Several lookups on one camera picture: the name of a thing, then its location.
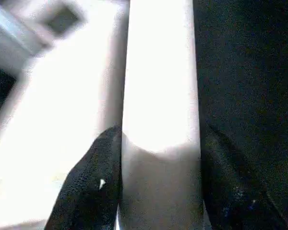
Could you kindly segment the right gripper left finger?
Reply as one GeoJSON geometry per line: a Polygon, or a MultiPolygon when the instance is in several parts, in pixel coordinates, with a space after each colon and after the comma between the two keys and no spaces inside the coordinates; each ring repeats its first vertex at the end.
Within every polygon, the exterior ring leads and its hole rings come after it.
{"type": "Polygon", "coordinates": [[[112,230],[121,199],[120,126],[103,131],[68,173],[45,228],[112,230]]]}

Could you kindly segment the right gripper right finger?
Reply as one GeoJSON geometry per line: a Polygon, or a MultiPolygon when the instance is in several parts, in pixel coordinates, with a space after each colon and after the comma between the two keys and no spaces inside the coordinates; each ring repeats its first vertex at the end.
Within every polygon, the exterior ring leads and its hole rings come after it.
{"type": "Polygon", "coordinates": [[[245,155],[213,126],[202,130],[203,199],[214,230],[288,230],[245,155]]]}

